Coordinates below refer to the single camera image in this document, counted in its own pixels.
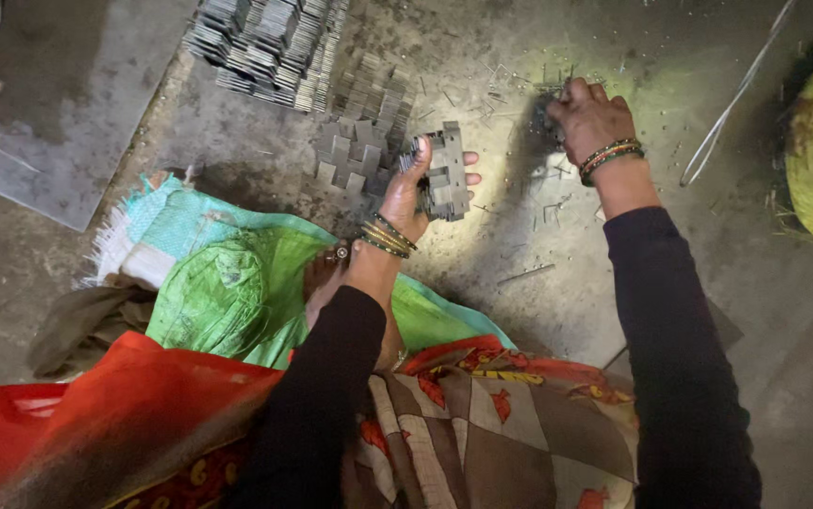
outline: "woman's left hand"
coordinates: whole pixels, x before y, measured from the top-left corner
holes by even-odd
[[[475,152],[463,153],[463,164],[471,166],[479,160],[479,154]],[[415,243],[419,237],[425,233],[428,227],[428,215],[424,212],[416,212],[415,204],[419,192],[416,185],[422,179],[425,172],[432,164],[432,147],[427,136],[419,139],[419,153],[413,160],[413,166],[406,172],[397,173],[388,185],[388,192],[385,193],[385,203],[378,209],[387,219],[391,226]],[[478,173],[466,174],[466,185],[475,186],[481,182],[481,175]],[[469,199],[472,199],[473,192],[469,192]]]

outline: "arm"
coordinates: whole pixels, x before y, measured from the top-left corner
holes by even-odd
[[[428,226],[415,213],[416,182],[428,170],[431,149],[395,176],[379,212],[415,242]],[[472,164],[478,156],[464,155]],[[467,174],[467,184],[480,177]],[[387,326],[386,309],[402,259],[356,240],[344,285],[322,308],[287,373],[272,391],[249,463],[223,505],[327,507],[341,504],[341,457],[355,435]]]
[[[570,160],[634,138],[622,98],[572,82],[552,109]],[[748,413],[686,241],[661,208],[648,162],[630,155],[593,173],[608,222],[617,311],[630,350],[640,420],[638,507],[758,507]]]

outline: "concrete floor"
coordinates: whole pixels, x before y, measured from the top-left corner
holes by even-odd
[[[743,333],[729,359],[743,404],[753,413],[767,506],[775,508],[803,507],[809,500],[813,506],[813,244],[776,235],[765,207],[779,180],[772,165],[777,119],[798,90],[794,76],[805,74],[811,60],[813,0],[797,3],[703,177],[687,189],[677,182],[783,4],[485,0],[468,7],[354,0],[341,41],[341,65],[369,51],[413,70],[418,90],[417,76],[423,76],[426,94],[418,94],[412,133],[457,120],[465,149],[481,155],[477,170],[485,180],[474,202],[496,214],[474,209],[463,222],[436,223],[405,272],[488,313],[525,349],[597,366],[614,358],[624,338],[604,237],[593,216],[596,196],[558,179],[533,180],[531,191],[521,184],[529,181],[537,155],[525,133],[531,90],[517,89],[520,80],[499,90],[508,104],[496,105],[491,129],[470,109],[489,90],[485,65],[503,64],[538,82],[543,64],[554,81],[558,69],[566,73],[575,64],[576,74],[604,77],[609,93],[625,96],[649,148],[661,199],[690,240],[707,295]],[[207,66],[178,53],[97,217],[139,182],[141,172],[183,168],[204,156],[201,190],[346,233],[354,210],[370,204],[348,205],[310,177],[310,138],[321,119],[225,93],[211,79]],[[416,120],[430,110],[435,112]],[[541,208],[570,193],[560,226],[544,225]],[[0,382],[29,381],[22,365],[28,341],[55,297],[91,270],[83,256],[93,236],[0,197]],[[499,294],[495,283],[542,263],[555,263],[557,270]]]

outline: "black sleeve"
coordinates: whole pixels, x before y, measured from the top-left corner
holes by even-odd
[[[667,211],[604,225],[639,415],[636,507],[759,507],[748,412],[689,245]]]
[[[224,507],[340,505],[341,456],[386,322],[374,299],[350,286],[338,290],[269,396],[249,463]]]

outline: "metal plate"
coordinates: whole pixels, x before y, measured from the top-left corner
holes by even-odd
[[[196,3],[6,2],[0,194],[84,230]]]

